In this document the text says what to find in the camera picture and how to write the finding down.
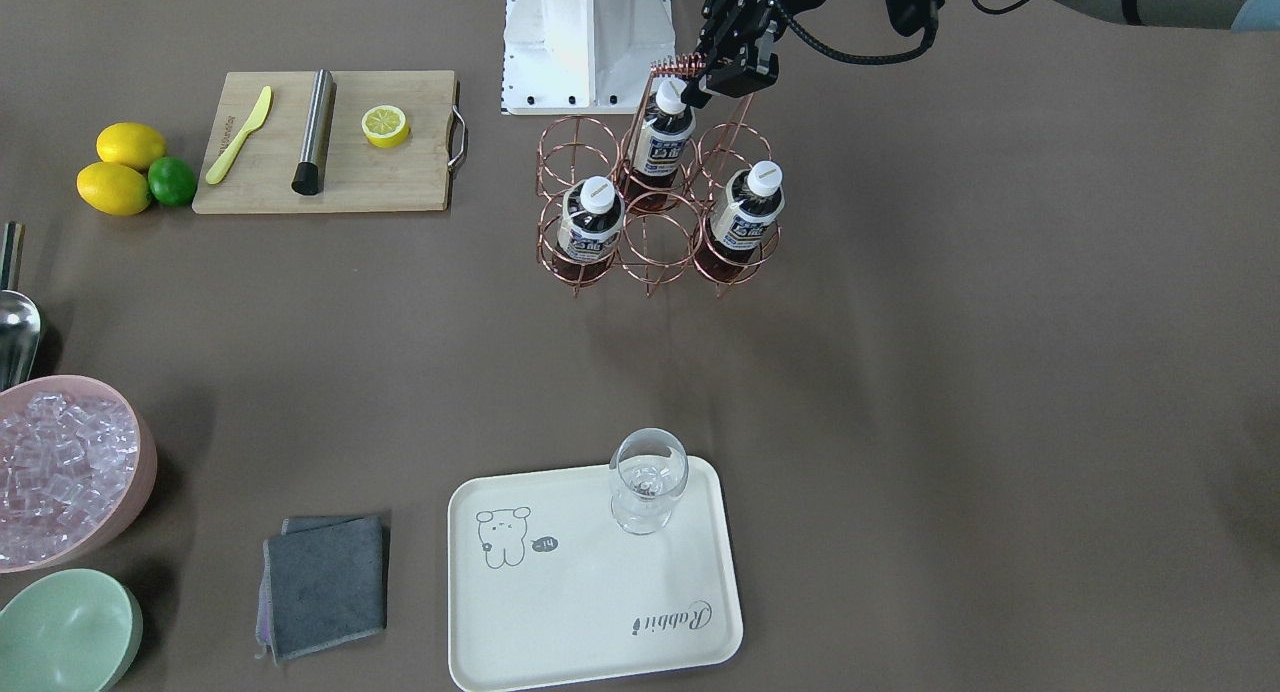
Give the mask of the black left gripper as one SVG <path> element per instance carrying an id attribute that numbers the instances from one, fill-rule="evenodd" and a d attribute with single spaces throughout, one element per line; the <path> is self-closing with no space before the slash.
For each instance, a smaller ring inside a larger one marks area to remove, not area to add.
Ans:
<path id="1" fill-rule="evenodd" d="M 745 98 L 768 90 L 780 75 L 780 59 L 771 52 L 768 59 L 759 51 L 742 51 L 727 58 L 745 42 L 755 42 L 760 36 L 780 38 L 794 31 L 809 49 L 823 58 L 855 58 L 852 52 L 832 49 L 800 26 L 799 14 L 814 10 L 828 0 L 704 0 L 700 28 L 700 54 L 695 54 L 690 72 L 695 72 L 685 87 L 687 107 L 705 107 L 713 96 Z M 936 40 L 940 9 L 945 0 L 884 0 L 890 26 L 902 37 L 922 33 L 922 40 L 909 51 L 895 58 L 922 58 Z"/>

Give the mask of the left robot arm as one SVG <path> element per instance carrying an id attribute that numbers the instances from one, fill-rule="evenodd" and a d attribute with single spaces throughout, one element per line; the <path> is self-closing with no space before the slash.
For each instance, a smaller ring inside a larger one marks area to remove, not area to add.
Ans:
<path id="1" fill-rule="evenodd" d="M 801 13 L 828 0 L 705 0 L 704 23 L 685 73 L 681 98 L 704 107 L 714 96 L 744 98 L 765 90 L 780 74 L 776 42 L 787 32 L 832 60 L 852 67 L 892 67 L 932 49 L 945 0 L 884 0 L 890 26 L 904 37 L 918 36 L 916 49 L 892 55 L 856 55 L 822 42 L 800 26 Z M 1083 17 L 1115 26 L 1217 28 L 1236 33 L 1279 27 L 1279 0 L 1053 0 Z"/>

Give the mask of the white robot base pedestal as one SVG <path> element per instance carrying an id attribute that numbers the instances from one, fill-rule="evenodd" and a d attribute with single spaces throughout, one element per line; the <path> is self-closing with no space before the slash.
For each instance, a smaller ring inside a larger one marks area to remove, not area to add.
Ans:
<path id="1" fill-rule="evenodd" d="M 500 113 L 631 115 L 675 54 L 671 0 L 506 0 Z"/>

